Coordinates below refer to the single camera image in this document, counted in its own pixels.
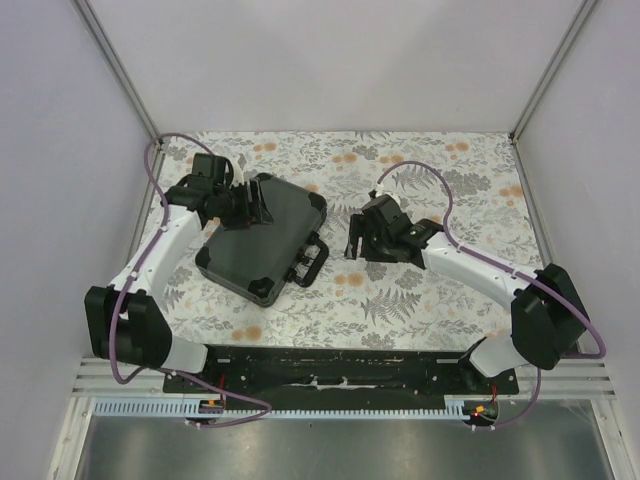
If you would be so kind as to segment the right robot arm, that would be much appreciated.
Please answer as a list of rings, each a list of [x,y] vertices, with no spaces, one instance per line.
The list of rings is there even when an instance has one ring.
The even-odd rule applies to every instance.
[[[563,268],[550,264],[542,270],[504,270],[497,266],[498,258],[479,259],[454,245],[442,225],[429,219],[412,222],[388,195],[370,200],[351,216],[345,257],[434,271],[484,294],[510,313],[508,332],[485,337],[463,354],[457,377],[469,393],[483,392],[495,376],[510,369],[555,368],[586,330],[554,297],[584,310]]]

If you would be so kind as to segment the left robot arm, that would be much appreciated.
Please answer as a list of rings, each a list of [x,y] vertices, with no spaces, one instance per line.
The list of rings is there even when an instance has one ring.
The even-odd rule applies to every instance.
[[[190,173],[158,193],[162,216],[155,232],[108,286],[93,286],[85,296],[92,352],[112,365],[184,371],[195,390],[210,392],[220,368],[207,360],[205,345],[172,332],[159,302],[184,251],[209,221],[243,230],[269,225],[273,217],[260,179],[211,153],[196,155]]]

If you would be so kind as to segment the black poker set case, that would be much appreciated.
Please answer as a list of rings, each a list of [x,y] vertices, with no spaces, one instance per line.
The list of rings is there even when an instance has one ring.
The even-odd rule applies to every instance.
[[[329,257],[320,227],[327,201],[320,194],[266,173],[257,175],[270,225],[218,228],[195,256],[208,280],[268,308],[287,282],[311,286]]]

